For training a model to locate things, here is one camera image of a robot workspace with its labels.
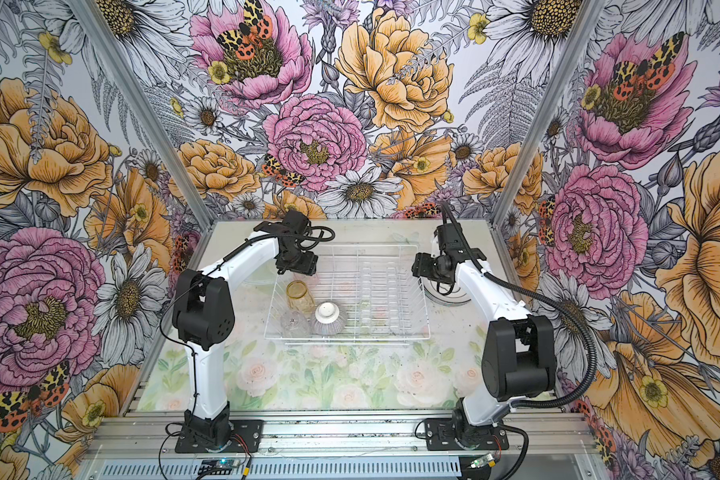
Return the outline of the plate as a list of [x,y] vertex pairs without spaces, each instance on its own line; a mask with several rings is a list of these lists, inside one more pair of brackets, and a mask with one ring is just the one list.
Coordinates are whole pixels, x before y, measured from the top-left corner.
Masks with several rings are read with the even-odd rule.
[[455,307],[466,305],[471,301],[469,295],[458,286],[437,283],[428,279],[423,280],[422,284],[427,298],[439,305]]

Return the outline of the amber glass cup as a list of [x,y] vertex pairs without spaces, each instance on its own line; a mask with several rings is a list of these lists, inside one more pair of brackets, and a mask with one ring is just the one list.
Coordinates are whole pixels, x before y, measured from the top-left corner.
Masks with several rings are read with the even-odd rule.
[[305,316],[312,315],[316,304],[307,284],[302,280],[291,281],[286,286],[287,304],[290,309],[296,310]]

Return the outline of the clear glass cup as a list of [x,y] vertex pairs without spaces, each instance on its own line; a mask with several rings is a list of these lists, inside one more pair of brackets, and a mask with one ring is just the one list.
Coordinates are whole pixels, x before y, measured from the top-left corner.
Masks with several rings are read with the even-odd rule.
[[309,320],[296,310],[287,310],[279,317],[279,331],[285,339],[303,339],[311,335]]

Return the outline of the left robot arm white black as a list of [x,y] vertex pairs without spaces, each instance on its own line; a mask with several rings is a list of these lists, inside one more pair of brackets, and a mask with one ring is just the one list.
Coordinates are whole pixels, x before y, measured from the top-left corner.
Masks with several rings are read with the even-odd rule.
[[280,221],[256,225],[240,246],[215,263],[179,275],[171,323],[187,353],[192,386],[181,431],[185,445],[219,451],[232,439],[223,356],[235,326],[235,290],[269,261],[280,274],[313,275],[318,262],[313,249],[334,238],[332,230],[314,237],[310,219],[291,211]]

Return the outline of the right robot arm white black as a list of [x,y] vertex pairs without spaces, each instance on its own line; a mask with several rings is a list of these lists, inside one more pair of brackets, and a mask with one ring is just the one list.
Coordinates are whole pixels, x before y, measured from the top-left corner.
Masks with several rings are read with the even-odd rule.
[[435,228],[433,253],[419,253],[412,275],[437,286],[456,287],[467,294],[487,321],[480,360],[481,383],[457,401],[448,427],[429,425],[440,448],[504,448],[503,419],[541,393],[554,389],[556,356],[551,321],[532,314],[519,290],[496,277],[484,254],[469,246],[461,225]]

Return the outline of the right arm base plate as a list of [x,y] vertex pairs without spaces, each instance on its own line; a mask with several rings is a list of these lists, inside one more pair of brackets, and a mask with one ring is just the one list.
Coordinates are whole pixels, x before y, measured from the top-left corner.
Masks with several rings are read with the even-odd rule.
[[507,450],[509,441],[501,424],[474,426],[454,419],[426,418],[424,440],[428,451]]

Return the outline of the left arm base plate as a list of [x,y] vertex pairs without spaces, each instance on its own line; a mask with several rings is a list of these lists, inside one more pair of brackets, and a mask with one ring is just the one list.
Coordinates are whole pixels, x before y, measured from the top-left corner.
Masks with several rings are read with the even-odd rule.
[[219,422],[193,420],[184,425],[174,448],[179,454],[257,453],[262,439],[261,420]]

